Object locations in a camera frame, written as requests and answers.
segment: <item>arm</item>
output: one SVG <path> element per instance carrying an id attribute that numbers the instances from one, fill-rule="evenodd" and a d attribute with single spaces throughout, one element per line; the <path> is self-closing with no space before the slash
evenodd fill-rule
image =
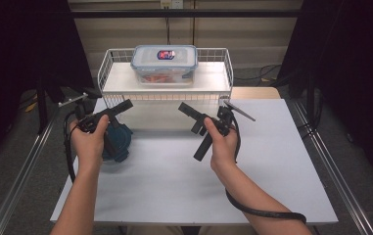
<path id="1" fill-rule="evenodd" d="M 78 172 L 51 234 L 92 233 L 98 175 L 108 121 L 108 116 L 102 116 L 92 134 L 84 133 L 78 128 L 73 131 L 71 138 L 78 156 Z M 70 129 L 76 125 L 75 120 L 70 124 Z"/>
<path id="2" fill-rule="evenodd" d="M 252 209 L 289 212 L 290 210 L 265 193 L 236 166 L 236 131 L 231 129 L 230 133 L 223 137 L 210 118 L 205 119 L 205 126 L 212 137 L 213 153 L 210 166 L 231 196 L 240 204 Z M 244 215 L 259 234 L 310 234 L 299 220 L 266 218 L 247 213 Z"/>

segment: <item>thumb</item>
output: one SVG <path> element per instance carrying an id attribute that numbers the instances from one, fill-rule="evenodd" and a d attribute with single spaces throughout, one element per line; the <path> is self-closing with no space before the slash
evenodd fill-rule
<path id="1" fill-rule="evenodd" d="M 217 130 L 216 126 L 213 124 L 213 121 L 210 119 L 210 117 L 205 117 L 204 119 L 205 128 L 210 133 L 210 136 L 212 139 L 218 139 L 222 137 L 222 135 Z"/>
<path id="2" fill-rule="evenodd" d="M 108 115 L 103 115 L 98 121 L 97 128 L 95 129 L 96 134 L 104 135 L 109 124 Z"/>

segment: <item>container label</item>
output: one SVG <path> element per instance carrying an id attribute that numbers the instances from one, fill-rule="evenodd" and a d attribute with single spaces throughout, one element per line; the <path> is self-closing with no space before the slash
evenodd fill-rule
<path id="1" fill-rule="evenodd" d="M 175 53 L 174 51 L 159 51 L 158 52 L 158 59 L 163 61 L 171 61 L 174 59 Z"/>

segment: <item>wall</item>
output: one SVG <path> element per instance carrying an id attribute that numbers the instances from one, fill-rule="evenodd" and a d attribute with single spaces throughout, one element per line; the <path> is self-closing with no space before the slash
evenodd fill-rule
<path id="1" fill-rule="evenodd" d="M 160 1 L 69 0 L 72 10 L 159 9 Z M 299 9 L 303 0 L 211 1 L 197 0 L 196 9 Z M 185 9 L 194 1 L 184 0 Z M 97 76 L 110 48 L 166 44 L 165 19 L 76 19 L 88 63 Z M 293 32 L 294 18 L 169 19 L 170 43 L 228 48 L 234 69 L 281 64 Z"/>

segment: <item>person's left hand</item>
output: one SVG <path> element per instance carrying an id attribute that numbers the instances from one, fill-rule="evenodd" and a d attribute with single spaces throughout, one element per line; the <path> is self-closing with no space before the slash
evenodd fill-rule
<path id="1" fill-rule="evenodd" d="M 78 127 L 73 131 L 71 139 L 78 156 L 78 173 L 85 170 L 99 170 L 103 162 L 104 133 L 106 132 L 108 123 L 108 116 L 103 115 L 93 133 L 85 133 Z M 71 122 L 70 130 L 74 129 L 77 124 L 77 119 Z"/>

